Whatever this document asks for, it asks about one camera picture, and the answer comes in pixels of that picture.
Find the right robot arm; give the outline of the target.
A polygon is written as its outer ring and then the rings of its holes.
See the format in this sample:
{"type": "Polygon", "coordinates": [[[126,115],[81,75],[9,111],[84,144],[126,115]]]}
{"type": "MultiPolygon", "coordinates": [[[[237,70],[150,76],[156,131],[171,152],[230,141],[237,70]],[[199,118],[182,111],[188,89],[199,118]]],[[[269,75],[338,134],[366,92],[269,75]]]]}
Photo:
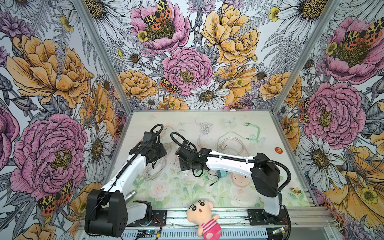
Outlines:
{"type": "Polygon", "coordinates": [[[239,157],[210,149],[199,152],[179,147],[176,156],[187,170],[226,171],[252,180],[256,191],[263,197],[264,210],[258,218],[267,225],[276,225],[282,209],[282,190],[290,183],[290,170],[282,163],[270,160],[265,154],[239,157]]]}

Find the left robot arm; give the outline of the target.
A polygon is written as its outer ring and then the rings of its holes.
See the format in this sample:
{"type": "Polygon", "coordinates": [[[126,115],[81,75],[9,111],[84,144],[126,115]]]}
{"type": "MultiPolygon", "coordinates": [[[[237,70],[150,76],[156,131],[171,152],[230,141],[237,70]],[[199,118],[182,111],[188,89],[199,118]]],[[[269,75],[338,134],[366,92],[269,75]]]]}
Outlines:
{"type": "Polygon", "coordinates": [[[132,185],[148,165],[167,155],[160,132],[144,133],[142,141],[130,150],[126,164],[101,189],[92,190],[87,197],[85,232],[90,237],[121,237],[133,223],[149,224],[153,219],[152,204],[133,201],[136,191],[132,185]]]}

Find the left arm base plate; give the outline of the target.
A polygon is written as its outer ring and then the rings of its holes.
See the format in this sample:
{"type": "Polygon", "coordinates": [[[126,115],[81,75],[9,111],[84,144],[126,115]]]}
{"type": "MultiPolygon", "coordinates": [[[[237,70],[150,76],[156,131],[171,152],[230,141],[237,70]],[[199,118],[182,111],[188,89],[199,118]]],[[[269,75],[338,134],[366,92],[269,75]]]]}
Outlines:
{"type": "Polygon", "coordinates": [[[127,227],[165,227],[167,223],[167,214],[167,210],[153,210],[151,220],[137,220],[128,224],[127,227]]]}

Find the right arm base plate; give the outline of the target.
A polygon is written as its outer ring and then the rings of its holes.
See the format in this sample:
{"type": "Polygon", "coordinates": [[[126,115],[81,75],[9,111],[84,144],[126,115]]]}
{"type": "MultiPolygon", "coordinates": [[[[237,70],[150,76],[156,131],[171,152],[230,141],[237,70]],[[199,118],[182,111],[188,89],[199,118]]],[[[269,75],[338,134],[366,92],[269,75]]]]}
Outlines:
{"type": "Polygon", "coordinates": [[[247,214],[246,219],[251,226],[286,226],[291,222],[289,214],[283,208],[277,216],[265,213],[264,209],[248,209],[247,214]]]}

